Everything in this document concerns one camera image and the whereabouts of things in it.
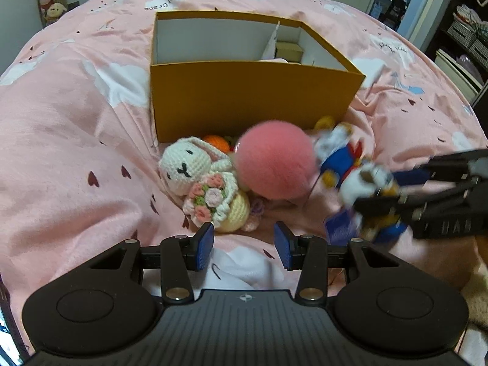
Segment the duck plush keychain toy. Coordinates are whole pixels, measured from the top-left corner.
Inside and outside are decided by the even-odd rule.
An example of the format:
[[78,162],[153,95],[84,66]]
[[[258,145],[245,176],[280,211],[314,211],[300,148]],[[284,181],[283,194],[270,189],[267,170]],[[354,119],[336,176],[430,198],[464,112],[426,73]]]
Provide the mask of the duck plush keychain toy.
[[400,186],[392,172],[363,155],[363,143],[352,140],[350,124],[323,117],[314,130],[317,134],[314,152],[320,167],[320,180],[325,188],[337,191],[343,205],[339,212],[324,221],[329,244],[345,246],[354,237],[378,244],[398,240],[407,229],[399,217],[367,220],[353,210],[353,204],[359,198],[397,196]]

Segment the white crochet bunny doll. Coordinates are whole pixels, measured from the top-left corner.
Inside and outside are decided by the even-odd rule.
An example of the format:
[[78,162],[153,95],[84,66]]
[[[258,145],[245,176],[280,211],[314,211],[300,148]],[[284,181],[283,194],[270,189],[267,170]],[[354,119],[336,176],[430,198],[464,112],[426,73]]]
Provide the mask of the white crochet bunny doll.
[[179,139],[165,148],[159,167],[170,195],[194,226],[211,223],[228,233],[247,223],[248,196],[239,188],[229,155],[214,145],[197,137]]

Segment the pink fluffy pompom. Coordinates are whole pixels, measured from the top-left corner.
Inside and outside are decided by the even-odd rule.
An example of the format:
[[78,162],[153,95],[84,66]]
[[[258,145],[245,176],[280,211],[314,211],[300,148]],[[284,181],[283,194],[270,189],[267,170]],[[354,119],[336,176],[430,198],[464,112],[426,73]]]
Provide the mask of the pink fluffy pompom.
[[240,184],[270,200],[304,197],[318,175],[312,139],[286,121],[264,121],[247,130],[233,162]]

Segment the orange crochet carrot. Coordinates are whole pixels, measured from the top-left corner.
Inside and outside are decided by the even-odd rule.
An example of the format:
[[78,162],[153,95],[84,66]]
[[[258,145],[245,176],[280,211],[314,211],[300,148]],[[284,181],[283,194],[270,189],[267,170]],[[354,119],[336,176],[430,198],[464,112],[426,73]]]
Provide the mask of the orange crochet carrot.
[[202,140],[222,151],[224,154],[228,154],[233,150],[231,142],[220,135],[205,135]]

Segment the small tan cardboard box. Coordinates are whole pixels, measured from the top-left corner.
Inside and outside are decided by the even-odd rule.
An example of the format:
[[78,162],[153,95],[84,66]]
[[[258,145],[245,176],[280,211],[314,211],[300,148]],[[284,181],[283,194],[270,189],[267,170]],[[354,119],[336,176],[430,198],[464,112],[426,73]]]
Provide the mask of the small tan cardboard box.
[[290,63],[300,64],[303,57],[303,48],[293,42],[277,41],[274,57],[284,59]]

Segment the pink padded pouch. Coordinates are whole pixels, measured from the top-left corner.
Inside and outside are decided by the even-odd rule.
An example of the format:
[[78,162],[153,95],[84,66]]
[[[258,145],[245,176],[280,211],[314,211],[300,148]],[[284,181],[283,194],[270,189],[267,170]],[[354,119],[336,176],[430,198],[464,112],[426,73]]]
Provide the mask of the pink padded pouch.
[[288,64],[288,61],[283,58],[273,58],[273,59],[260,59],[260,62],[265,62],[265,63],[283,63],[283,64]]

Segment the white lotion tube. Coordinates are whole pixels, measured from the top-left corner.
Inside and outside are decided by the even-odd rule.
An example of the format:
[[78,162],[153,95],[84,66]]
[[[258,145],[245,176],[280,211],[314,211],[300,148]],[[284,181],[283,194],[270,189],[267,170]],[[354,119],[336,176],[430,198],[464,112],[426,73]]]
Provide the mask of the white lotion tube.
[[279,29],[280,22],[277,22],[270,38],[268,39],[268,42],[266,43],[265,49],[261,54],[261,60],[273,60],[275,58],[276,42]]

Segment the pink cloud-print duvet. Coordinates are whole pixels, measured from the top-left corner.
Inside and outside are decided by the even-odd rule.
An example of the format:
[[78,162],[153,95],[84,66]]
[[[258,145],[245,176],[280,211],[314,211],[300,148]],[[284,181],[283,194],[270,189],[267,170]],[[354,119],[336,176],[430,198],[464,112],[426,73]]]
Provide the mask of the pink cloud-print duvet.
[[304,20],[366,74],[346,119],[381,163],[486,146],[472,108],[419,50],[325,0],[91,0],[35,35],[1,79],[1,276],[19,316],[37,288],[134,235],[184,231],[156,169],[155,5]]

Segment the dark shelf with baskets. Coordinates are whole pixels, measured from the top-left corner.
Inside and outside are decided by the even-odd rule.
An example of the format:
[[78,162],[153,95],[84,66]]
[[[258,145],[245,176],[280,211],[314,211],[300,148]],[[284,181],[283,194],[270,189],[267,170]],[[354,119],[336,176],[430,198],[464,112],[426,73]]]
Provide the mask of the dark shelf with baskets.
[[473,102],[487,82],[487,0],[447,0],[426,53]]

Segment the orange cardboard storage box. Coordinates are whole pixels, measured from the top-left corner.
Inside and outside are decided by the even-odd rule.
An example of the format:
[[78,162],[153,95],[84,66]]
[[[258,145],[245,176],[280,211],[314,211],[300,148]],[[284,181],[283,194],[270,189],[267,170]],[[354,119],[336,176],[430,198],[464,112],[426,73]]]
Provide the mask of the orange cardboard storage box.
[[[260,57],[277,41],[303,48],[300,64]],[[262,121],[309,130],[341,120],[364,74],[317,31],[289,18],[226,11],[159,12],[151,47],[151,105],[162,143],[240,135]]]

